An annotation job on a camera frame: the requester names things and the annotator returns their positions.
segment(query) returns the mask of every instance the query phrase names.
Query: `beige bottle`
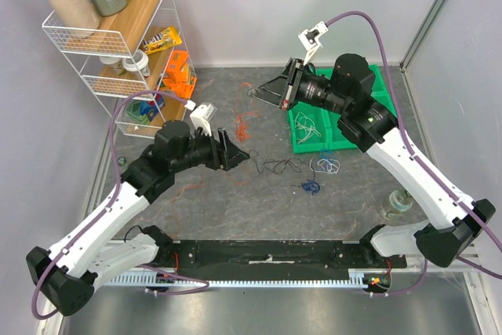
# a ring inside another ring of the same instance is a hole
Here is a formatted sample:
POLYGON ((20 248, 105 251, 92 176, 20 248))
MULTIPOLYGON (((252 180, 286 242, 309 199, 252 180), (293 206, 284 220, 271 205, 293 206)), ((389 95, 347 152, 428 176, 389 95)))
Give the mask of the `beige bottle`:
MULTIPOLYGON (((97 29, 100 26, 100 17, 89 0, 49 0, 49 3, 65 27, 97 29)), ((83 30, 72 33, 79 38, 92 34, 83 30)))

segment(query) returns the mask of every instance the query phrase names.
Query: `white wire rack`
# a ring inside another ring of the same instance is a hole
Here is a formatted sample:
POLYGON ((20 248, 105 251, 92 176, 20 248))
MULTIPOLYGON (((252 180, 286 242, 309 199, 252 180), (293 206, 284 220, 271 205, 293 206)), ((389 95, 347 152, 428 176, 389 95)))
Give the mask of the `white wire rack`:
MULTIPOLYGON (((159 90, 162 74, 173 50, 187 51, 174 0, 129 0, 127 7, 119 14, 102 18, 98 29, 65 27, 59 17, 52 12, 43 22, 42 29, 66 57, 109 115, 113 109, 107 108, 104 104, 106 101, 102 101, 101 97, 125 98, 144 90, 159 90), (140 17, 136 17, 136 14, 144 16, 142 24, 131 27, 131 23, 138 23, 137 20, 140 19, 140 17), (149 78, 131 73, 117 75, 98 59, 99 56, 132 58, 143 39, 149 38, 167 27, 175 27, 178 30, 183 44, 149 56, 149 66, 152 72, 149 78), (86 59, 84 58, 85 62, 82 65, 75 64, 71 57, 82 55, 87 56, 86 59)), ((190 65, 192 76, 195 77, 195 70, 190 58, 187 63, 190 65)), ((184 116, 184 108, 180 109, 178 103, 176 105, 166 103, 166 106, 161 109, 153 95, 148 94, 135 98, 154 101, 158 115, 151 124, 139 124, 138 121, 126 114, 128 107, 126 105, 116 121, 117 126, 124 134, 153 137, 163 122, 184 116)))

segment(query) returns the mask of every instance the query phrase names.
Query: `orange object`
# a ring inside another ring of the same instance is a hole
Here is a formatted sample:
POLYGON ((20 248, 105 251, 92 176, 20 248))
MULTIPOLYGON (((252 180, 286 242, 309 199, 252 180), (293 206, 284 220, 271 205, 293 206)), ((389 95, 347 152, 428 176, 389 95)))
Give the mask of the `orange object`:
POLYGON ((242 94, 241 91, 244 88, 252 89, 253 86, 249 84, 248 82, 243 82, 241 86, 238 88, 238 96, 235 101, 235 106, 234 106, 234 114, 235 114, 235 137, 237 140, 239 140, 241 143, 244 142, 244 140, 251 139, 251 134, 248 133, 248 127, 249 123, 244 119, 245 117, 259 117, 260 115, 258 114, 258 111, 256 110, 253 102, 253 98, 250 101, 251 107, 253 108, 253 111, 247 111, 244 113, 240 113, 237 110, 237 107, 239 104, 242 107, 242 94))
POLYGON ((164 88, 161 88, 161 90, 170 90, 181 98, 189 99, 191 97, 197 78, 192 77, 187 60, 188 53, 186 51, 175 50, 173 52, 162 80, 164 88))

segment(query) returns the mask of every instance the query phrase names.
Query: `green plastic bin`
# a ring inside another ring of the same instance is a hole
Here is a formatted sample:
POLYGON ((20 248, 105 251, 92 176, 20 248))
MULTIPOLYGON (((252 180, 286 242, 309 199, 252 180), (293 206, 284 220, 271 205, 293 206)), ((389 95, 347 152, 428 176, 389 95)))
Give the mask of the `green plastic bin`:
MULTIPOLYGON (((371 96, 390 109, 395 115, 394 105, 392 104, 391 97, 388 94, 380 69, 376 64, 370 65, 369 69, 375 74, 375 82, 373 83, 371 96)), ((333 69, 331 68, 323 68, 318 69, 317 73, 318 75, 325 75, 327 78, 331 78, 332 71, 333 69)), ((294 153, 319 152, 322 149, 337 151, 341 149, 357 148, 355 144, 345 139, 342 132, 336 126, 338 119, 340 118, 338 114, 300 102, 297 106, 288 111, 288 118, 289 124, 291 125, 294 153), (294 120, 299 112, 303 112, 307 117, 311 118, 315 122, 315 127, 322 134, 322 138, 314 135, 302 144, 298 144, 297 141, 301 140, 305 136, 303 130, 295 129, 294 120)))
POLYGON ((297 106, 288 111, 288 118, 291 125, 291 143, 294 153, 317 152, 327 148, 329 141, 332 140, 331 126, 326 123, 321 109, 299 102, 297 106), (299 113, 304 113, 314 121, 315 128, 321 133, 321 136, 314 134, 303 143, 298 144, 298 140, 302 140, 306 133, 302 129, 295 129, 295 119, 299 113))

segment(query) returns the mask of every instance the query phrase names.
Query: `white bracket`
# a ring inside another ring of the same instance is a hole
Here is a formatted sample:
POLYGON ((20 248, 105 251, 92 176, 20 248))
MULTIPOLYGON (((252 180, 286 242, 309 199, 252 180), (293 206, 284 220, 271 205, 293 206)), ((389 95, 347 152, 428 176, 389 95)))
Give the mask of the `white bracket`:
POLYGON ((193 123, 195 129, 199 127, 202 128, 202 132, 208 137, 212 136, 211 133, 211 119, 216 114, 216 107, 213 104, 200 104, 191 114, 190 120, 193 123))
POLYGON ((307 55, 305 56, 304 65, 310 62, 314 54, 322 47, 321 42, 319 41, 319 37, 325 34, 328 31, 328 27, 324 24, 324 21, 321 21, 311 30, 305 29, 302 31, 298 38, 300 42, 304 45, 304 48, 307 50, 307 55))

